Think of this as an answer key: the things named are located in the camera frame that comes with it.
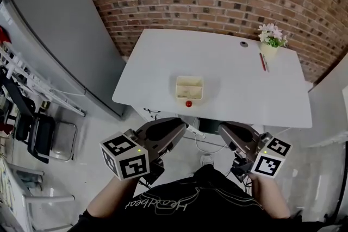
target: yellow flower pot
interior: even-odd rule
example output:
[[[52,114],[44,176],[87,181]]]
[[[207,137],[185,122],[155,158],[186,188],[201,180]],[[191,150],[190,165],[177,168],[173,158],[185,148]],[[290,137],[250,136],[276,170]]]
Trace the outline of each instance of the yellow flower pot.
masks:
[[[267,62],[271,61],[277,54],[279,47],[272,47],[266,43],[261,43],[260,51],[265,56]]]

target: small white basket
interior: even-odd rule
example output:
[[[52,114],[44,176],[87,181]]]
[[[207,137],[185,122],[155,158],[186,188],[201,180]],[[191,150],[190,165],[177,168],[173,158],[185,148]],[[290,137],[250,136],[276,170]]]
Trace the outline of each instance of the small white basket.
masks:
[[[202,99],[203,78],[179,76],[176,79],[176,97],[178,99]]]

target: black chair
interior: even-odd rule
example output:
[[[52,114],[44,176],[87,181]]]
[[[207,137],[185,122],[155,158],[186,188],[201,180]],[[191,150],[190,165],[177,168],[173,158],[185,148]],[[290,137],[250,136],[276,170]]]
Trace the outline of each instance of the black chair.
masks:
[[[38,160],[48,163],[49,159],[58,159],[69,161],[73,157],[74,144],[77,134],[77,127],[68,122],[57,122],[53,117],[35,113],[35,103],[22,95],[21,91],[12,78],[6,77],[7,69],[0,67],[0,83],[5,86],[13,102],[18,107],[18,114],[13,130],[13,138],[24,142],[28,145],[28,152]],[[72,126],[74,129],[73,141],[71,144],[70,154],[67,159],[50,156],[54,141],[54,132],[57,124]]]
[[[50,156],[57,124],[69,125],[74,129],[70,154],[66,159]],[[72,123],[62,121],[56,122],[53,117],[41,113],[33,113],[33,117],[30,117],[18,112],[13,137],[27,144],[28,152],[33,157],[47,164],[49,159],[62,161],[69,161],[72,159],[76,134],[77,127]]]

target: person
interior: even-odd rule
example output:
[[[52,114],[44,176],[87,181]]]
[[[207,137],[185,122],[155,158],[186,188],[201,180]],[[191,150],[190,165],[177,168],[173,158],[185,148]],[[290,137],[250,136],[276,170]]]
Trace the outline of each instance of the person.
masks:
[[[171,230],[175,227],[255,231],[318,231],[321,223],[290,217],[274,179],[250,174],[252,196],[214,168],[210,155],[192,177],[159,185],[133,197],[139,178],[114,177],[91,201],[70,232],[112,231],[116,228]]]

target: tiled floor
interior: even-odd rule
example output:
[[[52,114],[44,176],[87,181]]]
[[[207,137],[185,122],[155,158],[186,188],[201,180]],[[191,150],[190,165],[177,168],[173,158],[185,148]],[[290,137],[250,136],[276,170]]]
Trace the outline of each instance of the tiled floor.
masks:
[[[126,120],[122,122],[102,111],[86,118],[66,110],[60,115],[62,119],[75,123],[79,129],[73,161],[51,160],[46,165],[30,156],[24,144],[18,141],[14,144],[14,164],[45,171],[44,194],[58,195],[69,192],[76,198],[71,203],[47,204],[34,208],[34,219],[40,229],[76,223],[78,215],[85,210],[89,201],[113,176],[104,164],[99,142],[117,131],[137,129],[144,123],[144,120],[132,109]],[[224,145],[219,136],[212,135],[206,140]],[[201,142],[198,146],[209,152],[220,149],[219,146]],[[277,177],[292,212],[303,209],[306,220],[322,220],[326,212],[332,211],[341,185],[343,151],[343,145],[312,149],[294,147],[290,158]],[[175,149],[164,156],[165,172],[154,185],[191,175],[199,169],[202,154],[196,148],[194,140],[182,138]],[[215,168],[227,174],[234,159],[233,153],[223,148],[212,156]],[[236,181],[233,175],[230,174],[228,177]],[[145,190],[139,185],[136,194]]]

